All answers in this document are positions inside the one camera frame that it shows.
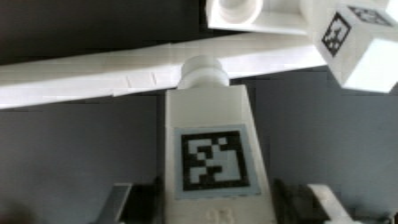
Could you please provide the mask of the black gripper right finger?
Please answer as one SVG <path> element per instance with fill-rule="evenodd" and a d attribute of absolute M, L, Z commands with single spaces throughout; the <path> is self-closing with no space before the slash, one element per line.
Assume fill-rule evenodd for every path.
<path fill-rule="evenodd" d="M 273 203 L 278 224 L 362 224 L 325 184 L 287 185 L 275 179 Z"/>

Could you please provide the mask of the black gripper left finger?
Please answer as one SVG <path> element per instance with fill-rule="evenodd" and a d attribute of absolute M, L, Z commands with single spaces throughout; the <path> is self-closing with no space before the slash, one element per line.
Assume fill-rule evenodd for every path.
<path fill-rule="evenodd" d="M 161 179 L 149 183 L 115 183 L 88 224 L 161 224 L 159 221 Z"/>

